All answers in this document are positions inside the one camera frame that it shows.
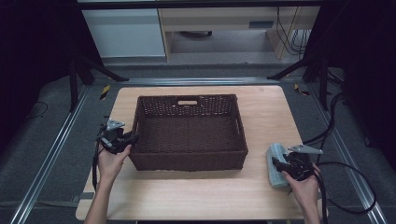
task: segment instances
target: gray floor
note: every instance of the gray floor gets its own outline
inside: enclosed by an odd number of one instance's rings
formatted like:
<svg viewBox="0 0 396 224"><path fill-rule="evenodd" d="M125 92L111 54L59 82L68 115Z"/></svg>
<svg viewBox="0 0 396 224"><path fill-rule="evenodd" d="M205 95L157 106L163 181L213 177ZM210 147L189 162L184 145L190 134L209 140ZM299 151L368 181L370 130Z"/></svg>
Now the gray floor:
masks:
<svg viewBox="0 0 396 224"><path fill-rule="evenodd" d="M190 44L189 48L191 49L186 50L185 48L187 47L183 48L189 53L181 52L182 49L177 52L190 54L191 58L197 57L193 49L201 48L198 48L193 43ZM263 51L266 50L266 45L268 45L267 42L262 43ZM268 63L275 62L274 57L271 58L272 61L261 58L260 61L254 63L250 61L245 63L245 59L241 60L240 57L236 57L237 55L244 55L237 53L240 50L238 48L228 49L228 51L233 51L234 54L227 59L229 63L213 63L218 62L216 61L219 59L217 58L218 54L212 54L207 49L203 52L204 58L208 59L212 55L211 64L205 64L205 61L192 63L189 61L190 58L184 57L185 61L183 63L180 60L169 64L135 64L131 66L109 66L108 68L121 76L129 77L133 80L145 77L153 79L241 77L251 80L249 78L255 77L263 81L264 77L274 75L289 65L289 63L284 62ZM317 105L315 94L302 95L293 88L293 84L298 83L302 90L314 93L318 87L318 83L308 85L302 81L303 71L304 69L300 69L277 83L263 82L260 84L279 85L283 88L299 133L303 140L307 140L321 133L327 124L322 115L323 111ZM92 153L94 151L92 142L100 124L106 122L106 116L110 114L118 90L123 87L137 85L136 83L115 83L99 73L95 73L95 77L96 80L92 86L80 86L79 92L87 90L85 103L81 106L76 121L73 123L70 133L66 136L60 148L57 160L53 164L42 189L39 191L38 202L71 202L74 195L82 192L91 170ZM110 91L105 100L99 100L102 89L107 84L111 85ZM329 84L329 90L331 92L328 95L330 102L334 95L340 91L340 88ZM32 183L34 183L36 174L49 154L58 132L64 125L64 121L69 116L68 78L61 78L46 85L42 89L38 101L46 103L48 110L42 116L28 119L22 124L19 133L7 147L7 157L3 158L5 162L0 172L0 223L8 223L12 219L18 204L25 197ZM45 109L44 104L37 103L29 117L38 115ZM364 144L364 135L347 104L339 103L335 114L335 131L342 136L342 142L346 145L347 153L350 154L359 169L368 176L375 187L379 209L376 214L384 215L388 223L393 223L396 220L395 172L390 168L380 150L367 147ZM342 161L344 159L343 153L345 152L338 149L339 141L336 140L335 137L330 136L326 141L323 148L325 151L322 157L323 161ZM326 188L335 201L351 209L362 208L361 195L357 192L357 188L353 186L353 182L345 169L338 167L321 167L320 169L325 179ZM75 203L72 203L65 207L37 204L29 213L25 223L81 223L75 218L75 205ZM381 220L374 222L368 215L350 215L331 204L328 205L330 223L384 223ZM286 223L286 221L277 220L273 221L273 223ZM302 223L302 221L293 220L292 223Z"/></svg>

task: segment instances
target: human hand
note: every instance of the human hand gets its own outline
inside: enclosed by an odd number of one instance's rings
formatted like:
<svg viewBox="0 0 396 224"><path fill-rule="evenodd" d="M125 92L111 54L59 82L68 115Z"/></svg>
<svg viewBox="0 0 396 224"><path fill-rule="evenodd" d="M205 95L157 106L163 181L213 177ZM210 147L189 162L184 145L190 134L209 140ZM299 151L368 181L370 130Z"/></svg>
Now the human hand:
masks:
<svg viewBox="0 0 396 224"><path fill-rule="evenodd" d="M319 168L315 164L313 166L318 175ZM297 181L285 171L282 171L282 175L289 182L294 197L303 210L305 223L319 223L317 178L311 175L305 180Z"/></svg>
<svg viewBox="0 0 396 224"><path fill-rule="evenodd" d="M125 158L130 154L132 146L127 146L121 153L115 155L103 149L99 153L98 167L100 182L112 184L120 173Z"/></svg>

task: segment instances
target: wooden table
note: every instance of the wooden table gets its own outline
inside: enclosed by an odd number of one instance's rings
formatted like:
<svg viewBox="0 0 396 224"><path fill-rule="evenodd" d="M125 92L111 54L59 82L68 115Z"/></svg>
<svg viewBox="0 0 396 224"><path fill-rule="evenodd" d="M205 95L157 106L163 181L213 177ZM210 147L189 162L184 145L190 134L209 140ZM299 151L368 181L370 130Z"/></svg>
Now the wooden table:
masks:
<svg viewBox="0 0 396 224"><path fill-rule="evenodd" d="M268 180L266 151L274 143L301 144L285 95L278 86L149 87L121 89L111 118L131 130L139 95L235 93L245 128L248 154L241 171L138 172L127 158L110 196L108 219L259 220L300 219L289 188ZM88 177L84 192L93 192ZM81 200L76 216L84 219L92 200Z"/></svg>

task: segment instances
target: wicker basket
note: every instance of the wicker basket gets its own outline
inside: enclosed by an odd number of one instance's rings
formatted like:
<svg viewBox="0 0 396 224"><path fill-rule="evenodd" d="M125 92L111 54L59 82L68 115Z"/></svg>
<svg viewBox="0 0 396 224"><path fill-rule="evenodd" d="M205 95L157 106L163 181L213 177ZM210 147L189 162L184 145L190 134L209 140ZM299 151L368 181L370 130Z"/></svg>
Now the wicker basket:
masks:
<svg viewBox="0 0 396 224"><path fill-rule="evenodd" d="M236 95L140 96L138 171L241 170L248 154Z"/></svg>

